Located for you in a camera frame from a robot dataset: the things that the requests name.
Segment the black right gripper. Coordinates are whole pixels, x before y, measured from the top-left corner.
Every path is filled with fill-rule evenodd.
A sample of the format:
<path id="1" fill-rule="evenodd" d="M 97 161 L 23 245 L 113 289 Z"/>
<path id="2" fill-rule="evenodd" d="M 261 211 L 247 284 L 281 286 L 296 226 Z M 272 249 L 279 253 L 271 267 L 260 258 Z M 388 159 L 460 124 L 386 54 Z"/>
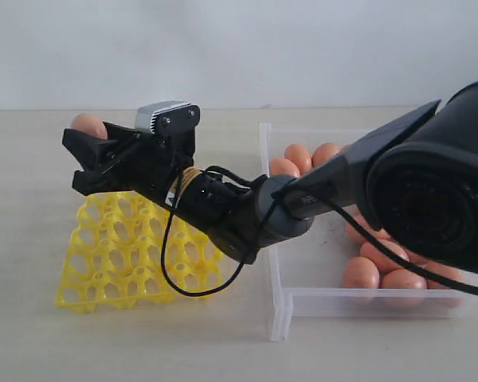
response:
<path id="1" fill-rule="evenodd" d="M 82 170 L 72 188 L 83 196 L 135 191 L 165 205 L 168 189 L 182 167 L 194 164 L 195 129 L 167 137 L 106 122 L 108 139 L 65 129 L 62 146 Z"/>

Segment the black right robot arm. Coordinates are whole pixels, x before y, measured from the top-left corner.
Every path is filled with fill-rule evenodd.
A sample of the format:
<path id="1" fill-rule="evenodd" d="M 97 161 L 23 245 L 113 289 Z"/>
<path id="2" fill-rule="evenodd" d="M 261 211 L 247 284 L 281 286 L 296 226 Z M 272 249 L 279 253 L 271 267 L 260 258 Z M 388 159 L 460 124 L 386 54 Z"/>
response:
<path id="1" fill-rule="evenodd" d="M 427 259 L 478 274 L 478 81 L 371 131 L 302 177 L 242 180 L 194 167 L 198 106 L 138 110 L 135 127 L 106 138 L 73 128 L 63 146 L 80 163 L 83 195 L 135 191 L 174 212 L 228 257 L 303 235 L 315 216 L 355 205 L 368 224 Z"/>

